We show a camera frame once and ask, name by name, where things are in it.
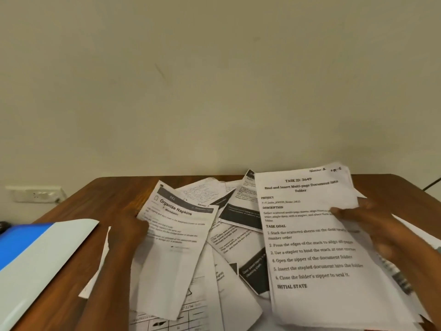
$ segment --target electrical outlet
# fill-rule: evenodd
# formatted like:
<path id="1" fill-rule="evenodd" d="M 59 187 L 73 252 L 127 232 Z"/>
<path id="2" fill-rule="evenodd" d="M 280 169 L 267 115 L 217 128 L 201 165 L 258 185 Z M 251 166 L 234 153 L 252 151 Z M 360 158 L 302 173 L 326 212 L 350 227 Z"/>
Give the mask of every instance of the electrical outlet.
<path id="1" fill-rule="evenodd" d="M 14 202 L 60 203 L 66 194 L 57 186 L 6 186 Z"/>

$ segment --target brown table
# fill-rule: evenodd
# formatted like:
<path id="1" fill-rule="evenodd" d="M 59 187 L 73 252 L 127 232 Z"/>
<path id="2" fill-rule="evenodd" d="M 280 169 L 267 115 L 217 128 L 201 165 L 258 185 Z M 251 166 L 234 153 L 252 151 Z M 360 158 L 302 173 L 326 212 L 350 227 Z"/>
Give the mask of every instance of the brown table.
<path id="1" fill-rule="evenodd" d="M 241 175 L 214 176 L 232 181 Z M 158 180 L 178 188 L 206 176 L 98 178 L 36 220 L 37 223 L 93 218 L 100 224 L 19 320 L 14 330 L 73 330 L 85 306 L 78 297 L 95 274 L 107 227 L 123 209 L 140 209 Z M 441 203 L 396 175 L 353 175 L 355 187 L 391 212 L 441 239 Z"/>

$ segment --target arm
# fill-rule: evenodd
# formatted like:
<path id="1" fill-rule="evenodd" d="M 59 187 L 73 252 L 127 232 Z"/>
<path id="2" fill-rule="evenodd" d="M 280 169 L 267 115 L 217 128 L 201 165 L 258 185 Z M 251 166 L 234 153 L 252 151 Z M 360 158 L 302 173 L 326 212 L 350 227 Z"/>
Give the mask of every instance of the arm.
<path id="1" fill-rule="evenodd" d="M 358 222 L 377 252 L 401 270 L 441 330 L 441 254 L 372 201 L 359 199 L 359 205 L 331 212 L 338 219 Z"/>
<path id="2" fill-rule="evenodd" d="M 124 215 L 109 231 L 109 252 L 76 331 L 128 330 L 130 266 L 149 223 Z"/>

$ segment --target hand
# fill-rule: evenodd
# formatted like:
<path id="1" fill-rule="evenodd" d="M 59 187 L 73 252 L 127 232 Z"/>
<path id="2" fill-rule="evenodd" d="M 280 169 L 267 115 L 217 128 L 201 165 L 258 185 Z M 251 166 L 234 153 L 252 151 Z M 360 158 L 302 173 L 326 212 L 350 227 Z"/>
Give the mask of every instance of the hand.
<path id="1" fill-rule="evenodd" d="M 339 220 L 357 222 L 366 231 L 374 248 L 385 259 L 394 262 L 400 257 L 398 248 L 403 235 L 410 230 L 392 214 L 368 199 L 359 198 L 359 207 L 354 209 L 331 208 Z"/>
<path id="2" fill-rule="evenodd" d="M 118 216 L 109 231 L 109 249 L 115 246 L 136 250 L 146 237 L 149 223 L 136 218 L 135 212 L 126 211 Z"/>

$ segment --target wall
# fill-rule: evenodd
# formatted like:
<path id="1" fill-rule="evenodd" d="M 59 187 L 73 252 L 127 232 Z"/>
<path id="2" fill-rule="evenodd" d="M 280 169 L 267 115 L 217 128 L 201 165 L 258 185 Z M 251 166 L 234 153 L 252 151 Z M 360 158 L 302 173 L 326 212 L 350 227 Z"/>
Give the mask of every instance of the wall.
<path id="1" fill-rule="evenodd" d="M 441 175 L 441 0 L 1 0 L 0 186 Z M 441 189 L 435 192 L 441 199 Z M 52 205 L 11 203 L 30 222 Z"/>

